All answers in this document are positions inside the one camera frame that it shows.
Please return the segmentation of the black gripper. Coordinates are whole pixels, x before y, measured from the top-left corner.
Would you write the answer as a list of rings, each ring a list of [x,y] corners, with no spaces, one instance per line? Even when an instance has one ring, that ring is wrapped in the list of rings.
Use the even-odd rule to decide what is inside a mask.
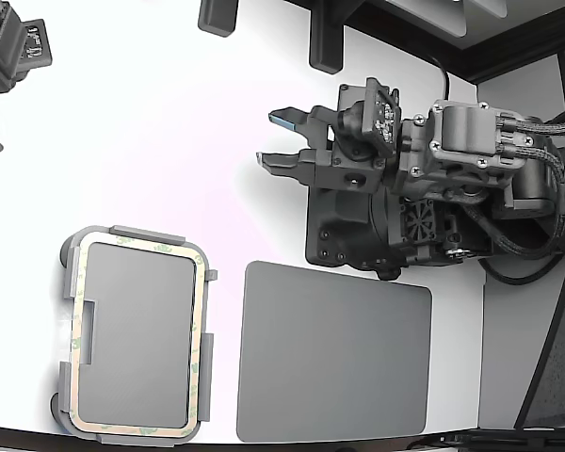
[[[295,107],[275,109],[269,120],[306,138],[299,153],[257,153],[260,167],[273,176],[297,176],[305,186],[374,192],[385,159],[363,131],[365,107],[334,111],[317,105],[306,112]]]

